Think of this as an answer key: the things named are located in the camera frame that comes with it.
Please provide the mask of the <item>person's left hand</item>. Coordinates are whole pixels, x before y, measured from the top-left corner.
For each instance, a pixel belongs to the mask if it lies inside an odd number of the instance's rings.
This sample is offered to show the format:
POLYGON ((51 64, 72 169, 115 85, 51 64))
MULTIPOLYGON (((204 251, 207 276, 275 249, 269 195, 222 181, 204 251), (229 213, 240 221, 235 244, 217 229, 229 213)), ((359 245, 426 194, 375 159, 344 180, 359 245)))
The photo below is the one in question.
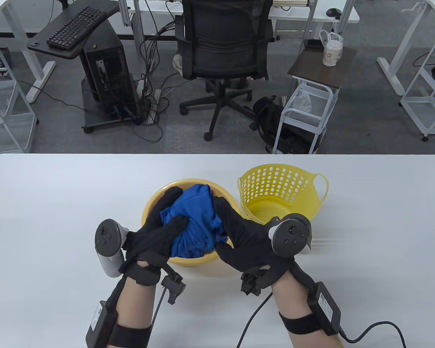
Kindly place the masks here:
POLYGON ((176 216, 165 223, 161 212, 170 207, 183 194, 180 187, 171 187, 153 206, 140 230, 131 233, 125 244, 126 260, 119 272, 143 286, 156 285, 161 277, 161 267, 171 257, 176 238, 189 225, 186 216, 176 216))

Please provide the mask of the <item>person's right hand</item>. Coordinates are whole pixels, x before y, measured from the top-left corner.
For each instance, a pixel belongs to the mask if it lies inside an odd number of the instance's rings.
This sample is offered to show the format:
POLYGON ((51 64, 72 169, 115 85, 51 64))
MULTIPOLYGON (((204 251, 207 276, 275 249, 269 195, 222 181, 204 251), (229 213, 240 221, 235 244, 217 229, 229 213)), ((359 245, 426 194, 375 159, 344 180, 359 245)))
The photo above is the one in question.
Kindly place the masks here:
POLYGON ((224 197, 214 198, 216 215, 232 242, 217 242, 220 259, 242 272, 246 294, 274 285, 294 264, 293 257, 280 257, 272 249, 268 228, 243 218, 224 197))

